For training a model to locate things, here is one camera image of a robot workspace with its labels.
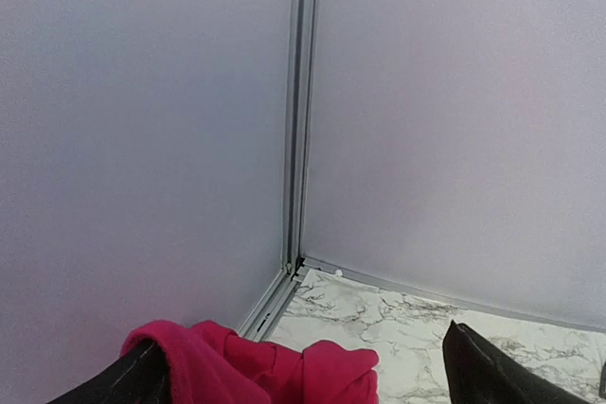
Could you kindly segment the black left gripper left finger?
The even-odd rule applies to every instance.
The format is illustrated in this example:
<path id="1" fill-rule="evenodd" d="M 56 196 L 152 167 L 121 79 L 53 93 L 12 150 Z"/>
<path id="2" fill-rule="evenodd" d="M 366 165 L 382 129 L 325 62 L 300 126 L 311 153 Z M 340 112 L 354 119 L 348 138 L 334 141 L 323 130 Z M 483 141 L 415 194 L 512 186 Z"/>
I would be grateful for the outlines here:
<path id="1" fill-rule="evenodd" d="M 98 375 L 50 404 L 169 404 L 169 366 L 160 346 L 140 342 Z"/>

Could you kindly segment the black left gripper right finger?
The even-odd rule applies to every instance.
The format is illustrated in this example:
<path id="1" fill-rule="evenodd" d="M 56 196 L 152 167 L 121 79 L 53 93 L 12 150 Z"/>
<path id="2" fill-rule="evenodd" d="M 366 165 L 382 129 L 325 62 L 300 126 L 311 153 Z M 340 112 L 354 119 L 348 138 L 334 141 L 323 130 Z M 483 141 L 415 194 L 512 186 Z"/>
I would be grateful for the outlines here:
<path id="1" fill-rule="evenodd" d="M 465 324 L 451 322 L 442 342 L 450 400 L 456 404 L 584 404 L 533 374 Z"/>

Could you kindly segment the magenta t-shirt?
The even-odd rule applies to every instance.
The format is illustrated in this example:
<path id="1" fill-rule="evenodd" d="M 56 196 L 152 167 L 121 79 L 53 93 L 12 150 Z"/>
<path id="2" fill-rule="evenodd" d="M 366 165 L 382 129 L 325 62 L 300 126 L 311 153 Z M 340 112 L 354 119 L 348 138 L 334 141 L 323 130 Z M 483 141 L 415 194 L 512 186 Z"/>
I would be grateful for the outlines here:
<path id="1" fill-rule="evenodd" d="M 154 321 L 132 331 L 121 351 L 157 343 L 174 403 L 376 403 L 378 354 L 320 341 L 295 351 L 253 342 L 212 321 L 184 327 Z"/>

